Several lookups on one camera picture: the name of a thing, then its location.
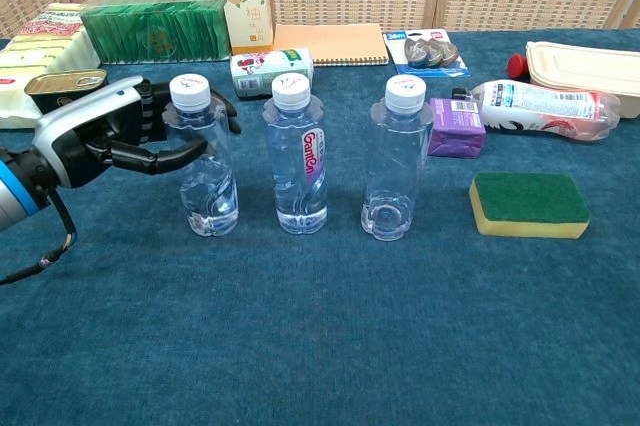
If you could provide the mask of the plastic bottle red white label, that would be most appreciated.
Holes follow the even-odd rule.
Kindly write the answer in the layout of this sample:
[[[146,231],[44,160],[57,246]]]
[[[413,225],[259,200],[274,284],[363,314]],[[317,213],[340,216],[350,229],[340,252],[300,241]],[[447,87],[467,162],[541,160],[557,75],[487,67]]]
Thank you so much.
[[[620,100],[594,91],[501,79],[454,88],[451,97],[476,102],[484,125],[501,131],[539,131],[593,142],[608,137],[620,121]]]

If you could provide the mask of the white green tissue pack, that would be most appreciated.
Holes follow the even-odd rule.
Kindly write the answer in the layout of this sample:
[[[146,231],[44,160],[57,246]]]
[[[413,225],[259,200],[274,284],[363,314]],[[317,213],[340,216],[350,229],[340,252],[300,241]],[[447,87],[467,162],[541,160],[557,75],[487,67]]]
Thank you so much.
[[[268,97],[272,81],[285,73],[300,73],[312,81],[314,65],[307,48],[239,54],[231,57],[230,72],[240,99]]]

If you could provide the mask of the clear water bottle white cap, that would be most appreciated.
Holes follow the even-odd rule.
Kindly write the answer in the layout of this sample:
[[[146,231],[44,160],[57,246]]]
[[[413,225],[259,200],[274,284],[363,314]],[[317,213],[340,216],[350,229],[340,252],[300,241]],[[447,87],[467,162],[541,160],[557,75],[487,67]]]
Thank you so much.
[[[207,142],[205,152],[178,171],[187,220],[200,236],[223,236],[239,216],[230,113],[211,91],[208,79],[199,74],[174,77],[169,93],[162,115],[169,143],[177,147],[193,140]]]
[[[412,223],[433,125],[426,90],[417,76],[395,75],[369,110],[361,226],[380,241],[400,239]]]

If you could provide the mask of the blue correction tape pack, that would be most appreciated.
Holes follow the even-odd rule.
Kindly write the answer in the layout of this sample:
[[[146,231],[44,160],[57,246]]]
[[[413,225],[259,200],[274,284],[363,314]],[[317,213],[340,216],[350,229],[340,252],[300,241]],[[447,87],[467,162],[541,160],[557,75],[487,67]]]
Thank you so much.
[[[384,33],[383,39],[398,74],[420,78],[470,76],[445,29],[398,30]]]

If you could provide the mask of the small red object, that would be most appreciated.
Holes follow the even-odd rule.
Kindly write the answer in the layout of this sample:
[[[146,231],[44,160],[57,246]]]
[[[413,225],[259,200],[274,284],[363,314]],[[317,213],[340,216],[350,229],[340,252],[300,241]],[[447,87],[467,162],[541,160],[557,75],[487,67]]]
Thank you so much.
[[[506,71],[510,79],[518,81],[530,80],[528,61],[523,54],[513,54],[507,62]]]

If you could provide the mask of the blue table cloth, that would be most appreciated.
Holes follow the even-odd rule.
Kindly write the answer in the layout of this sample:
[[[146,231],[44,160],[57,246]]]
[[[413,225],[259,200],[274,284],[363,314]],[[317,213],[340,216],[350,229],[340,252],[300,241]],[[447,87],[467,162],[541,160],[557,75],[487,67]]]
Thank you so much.
[[[170,175],[63,191],[77,243],[0,287],[0,426],[640,426],[640,118],[432,158],[410,231],[380,242],[360,225],[363,139],[394,72],[315,72],[316,234],[278,225],[261,101],[236,105],[227,236],[192,233]],[[571,177],[586,231],[481,234],[469,187],[502,172]]]

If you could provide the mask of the yellow sponge multipack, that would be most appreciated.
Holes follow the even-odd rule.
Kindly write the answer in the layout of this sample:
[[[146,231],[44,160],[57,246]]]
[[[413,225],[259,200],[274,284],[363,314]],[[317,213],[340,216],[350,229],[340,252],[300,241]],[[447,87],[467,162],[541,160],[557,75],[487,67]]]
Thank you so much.
[[[0,50],[0,129],[31,129],[41,116],[24,93],[34,77],[100,65],[81,20],[83,9],[76,3],[51,3]]]

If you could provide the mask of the green and yellow sponge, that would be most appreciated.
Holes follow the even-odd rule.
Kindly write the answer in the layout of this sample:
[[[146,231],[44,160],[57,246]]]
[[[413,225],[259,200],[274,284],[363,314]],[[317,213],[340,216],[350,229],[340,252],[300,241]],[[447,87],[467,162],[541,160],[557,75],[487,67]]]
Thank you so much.
[[[483,235],[578,239],[590,211],[573,179],[552,173],[479,173],[469,187]]]

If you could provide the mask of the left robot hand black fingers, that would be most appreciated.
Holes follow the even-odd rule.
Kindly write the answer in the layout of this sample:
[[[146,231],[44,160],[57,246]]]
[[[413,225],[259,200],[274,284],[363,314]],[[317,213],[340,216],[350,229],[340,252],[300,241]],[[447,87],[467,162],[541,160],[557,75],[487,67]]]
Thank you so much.
[[[23,167],[43,190],[81,187],[107,168],[164,174],[179,170],[213,150],[197,133],[173,150],[142,146],[167,139],[169,84],[141,76],[115,81],[42,116]]]

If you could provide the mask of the green packet stack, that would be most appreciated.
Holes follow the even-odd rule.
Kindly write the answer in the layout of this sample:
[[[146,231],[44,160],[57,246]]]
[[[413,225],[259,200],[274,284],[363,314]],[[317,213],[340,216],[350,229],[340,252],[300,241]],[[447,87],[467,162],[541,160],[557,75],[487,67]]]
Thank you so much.
[[[230,55],[222,0],[91,5],[80,18],[104,64],[217,61]]]

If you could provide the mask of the orange spiral notebook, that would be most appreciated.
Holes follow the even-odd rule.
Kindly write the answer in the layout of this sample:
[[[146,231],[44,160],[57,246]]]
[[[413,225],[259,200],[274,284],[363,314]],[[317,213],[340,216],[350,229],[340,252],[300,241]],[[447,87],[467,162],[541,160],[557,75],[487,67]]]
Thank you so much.
[[[389,57],[379,24],[277,24],[276,50],[307,48],[315,66],[386,65]]]

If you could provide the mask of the beige lidded food container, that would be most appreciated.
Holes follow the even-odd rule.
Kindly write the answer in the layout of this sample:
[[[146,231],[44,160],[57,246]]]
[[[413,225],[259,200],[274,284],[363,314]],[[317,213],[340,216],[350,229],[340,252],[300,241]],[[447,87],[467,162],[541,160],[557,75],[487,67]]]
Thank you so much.
[[[526,59],[533,83],[609,93],[622,118],[640,116],[640,52],[537,41],[527,43]]]

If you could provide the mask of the small purple box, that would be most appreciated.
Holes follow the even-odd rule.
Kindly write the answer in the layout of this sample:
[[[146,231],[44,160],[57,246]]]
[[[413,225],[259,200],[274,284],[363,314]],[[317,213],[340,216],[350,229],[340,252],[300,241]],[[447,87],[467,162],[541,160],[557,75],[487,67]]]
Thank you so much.
[[[477,158],[486,130],[473,100],[431,98],[434,114],[428,154],[437,157]]]

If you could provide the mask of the clear bottle with pink label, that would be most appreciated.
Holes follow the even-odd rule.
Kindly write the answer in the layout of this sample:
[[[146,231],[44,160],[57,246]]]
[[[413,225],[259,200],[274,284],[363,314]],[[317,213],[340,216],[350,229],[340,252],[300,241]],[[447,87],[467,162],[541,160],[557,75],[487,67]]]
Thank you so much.
[[[301,73],[280,74],[263,108],[266,143],[280,226],[313,234],[327,220],[324,104]]]

